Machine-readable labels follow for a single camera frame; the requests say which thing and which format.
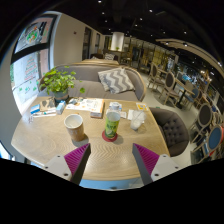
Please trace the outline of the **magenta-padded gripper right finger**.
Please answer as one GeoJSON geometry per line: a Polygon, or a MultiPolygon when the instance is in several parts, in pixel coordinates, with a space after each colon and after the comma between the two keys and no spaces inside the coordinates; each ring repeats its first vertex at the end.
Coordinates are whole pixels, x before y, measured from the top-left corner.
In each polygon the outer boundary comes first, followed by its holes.
{"type": "Polygon", "coordinates": [[[181,169],[167,154],[158,155],[136,143],[133,144],[132,153],[144,185],[150,184],[181,169]]]}

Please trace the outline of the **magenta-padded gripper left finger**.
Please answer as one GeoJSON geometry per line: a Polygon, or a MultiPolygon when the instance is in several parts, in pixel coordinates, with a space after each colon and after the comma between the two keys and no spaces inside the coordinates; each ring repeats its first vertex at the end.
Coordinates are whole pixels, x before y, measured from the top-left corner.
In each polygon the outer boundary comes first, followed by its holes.
{"type": "Polygon", "coordinates": [[[79,185],[91,154],[89,143],[66,155],[56,155],[44,165],[44,170],[79,185]]]}

